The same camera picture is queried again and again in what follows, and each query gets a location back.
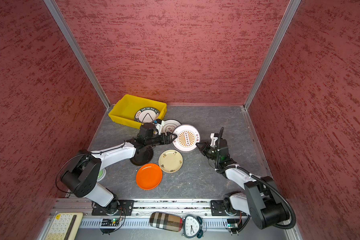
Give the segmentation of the white flower motif plate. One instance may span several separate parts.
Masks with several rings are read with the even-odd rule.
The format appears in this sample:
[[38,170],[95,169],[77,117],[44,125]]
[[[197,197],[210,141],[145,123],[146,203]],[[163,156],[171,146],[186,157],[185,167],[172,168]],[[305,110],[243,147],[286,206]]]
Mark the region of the white flower motif plate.
[[162,121],[162,133],[173,133],[181,123],[177,120]]

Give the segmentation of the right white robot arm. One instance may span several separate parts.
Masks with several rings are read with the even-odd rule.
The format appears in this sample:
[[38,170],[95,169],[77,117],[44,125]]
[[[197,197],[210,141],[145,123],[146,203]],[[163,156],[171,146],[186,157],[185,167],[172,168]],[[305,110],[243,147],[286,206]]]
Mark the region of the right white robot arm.
[[242,168],[230,157],[226,140],[214,146],[208,142],[197,143],[196,146],[207,159],[215,161],[214,169],[218,174],[244,190],[225,200],[227,210],[246,213],[259,229],[276,227],[287,230],[295,227],[296,214],[280,194],[274,180],[269,176],[260,178]]

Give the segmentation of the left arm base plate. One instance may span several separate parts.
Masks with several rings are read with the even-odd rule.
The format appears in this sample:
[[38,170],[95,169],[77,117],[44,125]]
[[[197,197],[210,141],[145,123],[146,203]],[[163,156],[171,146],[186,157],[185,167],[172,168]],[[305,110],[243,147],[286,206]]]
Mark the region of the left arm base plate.
[[130,216],[134,207],[134,200],[111,201],[107,207],[92,202],[92,216]]

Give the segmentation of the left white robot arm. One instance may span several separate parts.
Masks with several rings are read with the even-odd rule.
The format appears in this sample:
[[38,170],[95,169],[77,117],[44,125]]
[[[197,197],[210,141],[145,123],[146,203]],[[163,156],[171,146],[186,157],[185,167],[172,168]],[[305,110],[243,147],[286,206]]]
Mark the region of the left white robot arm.
[[174,133],[162,133],[158,124],[142,124],[137,137],[120,145],[92,152],[82,150],[62,167],[59,179],[76,197],[87,198],[112,214],[119,209],[118,197],[98,183],[100,171],[124,160],[145,165],[153,157],[154,146],[172,144],[177,138]]

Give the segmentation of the green rim HAO SHI plate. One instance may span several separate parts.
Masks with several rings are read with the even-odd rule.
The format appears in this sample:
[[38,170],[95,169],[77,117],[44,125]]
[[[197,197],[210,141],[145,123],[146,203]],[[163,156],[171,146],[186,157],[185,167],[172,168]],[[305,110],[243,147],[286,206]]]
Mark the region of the green rim HAO SHI plate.
[[152,123],[158,119],[160,111],[153,107],[145,107],[138,110],[135,114],[134,120],[138,123]]

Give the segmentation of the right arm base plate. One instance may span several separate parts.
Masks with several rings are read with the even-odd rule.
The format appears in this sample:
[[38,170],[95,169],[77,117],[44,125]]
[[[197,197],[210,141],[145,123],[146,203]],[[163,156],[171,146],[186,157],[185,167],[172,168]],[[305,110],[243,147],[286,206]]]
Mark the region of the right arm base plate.
[[211,214],[214,217],[227,216],[225,203],[223,200],[210,201]]

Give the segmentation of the orange sunburst plate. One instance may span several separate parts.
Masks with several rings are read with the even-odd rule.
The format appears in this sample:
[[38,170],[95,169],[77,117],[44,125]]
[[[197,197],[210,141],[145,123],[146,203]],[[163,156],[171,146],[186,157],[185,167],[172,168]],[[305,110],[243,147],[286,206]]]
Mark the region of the orange sunburst plate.
[[180,125],[174,129],[173,134],[177,138],[173,141],[173,146],[180,152],[189,153],[197,148],[201,136],[199,131],[192,125]]

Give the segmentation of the cream yellow plate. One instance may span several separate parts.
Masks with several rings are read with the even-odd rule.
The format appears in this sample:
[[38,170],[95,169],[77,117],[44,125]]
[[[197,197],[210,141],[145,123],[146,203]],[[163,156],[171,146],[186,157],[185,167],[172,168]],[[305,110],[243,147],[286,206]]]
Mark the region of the cream yellow plate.
[[159,167],[165,173],[177,172],[183,165],[183,156],[177,150],[164,151],[158,160]]

